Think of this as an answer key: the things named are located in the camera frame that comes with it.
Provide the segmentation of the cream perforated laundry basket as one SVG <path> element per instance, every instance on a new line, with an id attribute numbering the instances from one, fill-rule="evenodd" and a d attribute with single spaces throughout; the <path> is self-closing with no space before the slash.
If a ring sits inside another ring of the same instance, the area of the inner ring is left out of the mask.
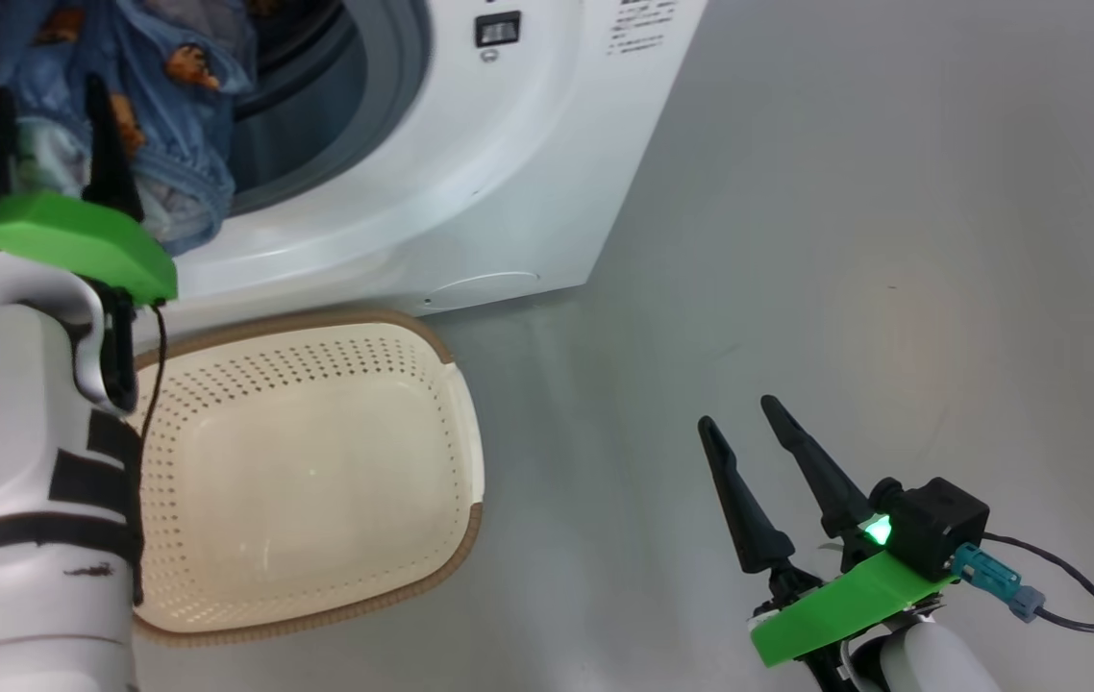
<path id="1" fill-rule="evenodd" d="M 424 321 L 300 312 L 147 347 L 136 367 L 143 638 L 335 625 L 432 590 L 472 553 L 480 422 Z"/>

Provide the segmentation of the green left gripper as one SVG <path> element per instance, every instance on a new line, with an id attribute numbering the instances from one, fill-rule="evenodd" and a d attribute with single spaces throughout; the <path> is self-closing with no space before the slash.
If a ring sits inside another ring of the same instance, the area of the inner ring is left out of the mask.
<path id="1" fill-rule="evenodd" d="M 10 89 L 0 87 L 0 253 L 124 289 L 138 304 L 177 300 L 177 266 L 139 223 L 144 209 L 110 92 L 98 74 L 88 74 L 85 107 L 91 152 L 81 200 L 11 193 L 18 112 Z"/>

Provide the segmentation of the white front-load washing machine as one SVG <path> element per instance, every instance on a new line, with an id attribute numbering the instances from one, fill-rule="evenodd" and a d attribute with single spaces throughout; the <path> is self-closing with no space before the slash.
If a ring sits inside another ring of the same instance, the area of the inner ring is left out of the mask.
<path id="1" fill-rule="evenodd" d="M 184 338 L 334 306 L 423 315 L 583 284 L 707 0 L 244 0 L 220 233 Z"/>

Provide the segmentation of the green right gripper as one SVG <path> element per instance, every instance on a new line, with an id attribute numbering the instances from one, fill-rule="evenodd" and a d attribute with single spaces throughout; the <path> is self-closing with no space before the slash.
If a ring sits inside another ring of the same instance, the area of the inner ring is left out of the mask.
<path id="1" fill-rule="evenodd" d="M 777 441 L 796 459 L 812 499 L 821 508 L 828 538 L 846 539 L 862 531 L 873 516 L 868 495 L 856 486 L 833 456 L 799 424 L 773 395 L 759 399 Z M 759 574 L 784 568 L 796 549 L 759 506 L 737 470 L 737 459 L 712 417 L 698 420 L 705 456 L 740 568 Z M 941 593 L 953 580 L 928 580 L 887 552 L 868 558 L 840 578 L 815 588 L 773 615 L 750 626 L 750 644 L 766 667 L 793 660 L 862 633 L 885 619 Z"/>

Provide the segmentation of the blue cartoon print clothes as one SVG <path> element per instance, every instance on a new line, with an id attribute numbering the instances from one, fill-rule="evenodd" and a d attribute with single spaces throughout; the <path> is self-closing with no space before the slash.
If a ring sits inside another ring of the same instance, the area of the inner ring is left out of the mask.
<path id="1" fill-rule="evenodd" d="M 213 241 L 236 191 L 234 105 L 256 87 L 244 0 L 0 0 L 0 87 L 18 119 L 19 191 L 86 187 L 89 77 L 110 98 L 143 228 L 172 256 Z"/>

